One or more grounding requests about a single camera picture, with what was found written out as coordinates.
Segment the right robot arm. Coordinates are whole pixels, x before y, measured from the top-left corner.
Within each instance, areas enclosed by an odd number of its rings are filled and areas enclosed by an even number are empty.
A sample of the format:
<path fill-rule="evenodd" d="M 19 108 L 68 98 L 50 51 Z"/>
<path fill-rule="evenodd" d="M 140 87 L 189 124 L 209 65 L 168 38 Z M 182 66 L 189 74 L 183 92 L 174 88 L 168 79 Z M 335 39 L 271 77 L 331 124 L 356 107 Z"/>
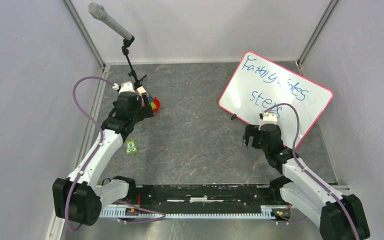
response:
<path fill-rule="evenodd" d="M 269 183 L 269 199 L 287 202 L 319 229 L 324 240 L 366 240 L 371 236 L 361 200 L 346 195 L 317 176 L 294 148 L 284 145 L 278 125 L 247 124 L 243 144 L 263 151 L 269 165 L 281 176 Z"/>

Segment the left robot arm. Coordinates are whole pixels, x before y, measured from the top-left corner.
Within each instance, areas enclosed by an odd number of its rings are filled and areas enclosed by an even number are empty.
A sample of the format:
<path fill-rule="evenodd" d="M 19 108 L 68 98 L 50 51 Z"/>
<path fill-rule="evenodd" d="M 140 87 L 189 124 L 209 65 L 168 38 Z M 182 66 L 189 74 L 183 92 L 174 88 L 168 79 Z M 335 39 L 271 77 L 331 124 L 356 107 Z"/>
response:
<path fill-rule="evenodd" d="M 104 186 L 98 187 L 97 184 L 135 124 L 153 117 L 153 108 L 146 93 L 139 95 L 130 91 L 120 93 L 113 106 L 85 158 L 67 178 L 57 178 L 52 185 L 58 218 L 92 226 L 103 208 L 118 200 L 131 204 L 137 198 L 136 182 L 132 178 L 115 176 Z"/>

